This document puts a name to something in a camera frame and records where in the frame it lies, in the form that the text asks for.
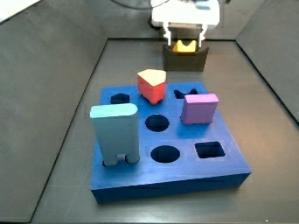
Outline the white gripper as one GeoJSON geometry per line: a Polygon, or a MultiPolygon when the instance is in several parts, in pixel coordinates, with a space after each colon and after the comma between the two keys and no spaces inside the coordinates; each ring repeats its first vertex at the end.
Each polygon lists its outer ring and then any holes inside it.
{"type": "Polygon", "coordinates": [[[152,6],[152,25],[163,27],[163,37],[167,45],[172,45],[170,25],[202,25],[199,34],[199,48],[206,39],[206,32],[220,22],[219,0],[150,0],[152,6]]]}

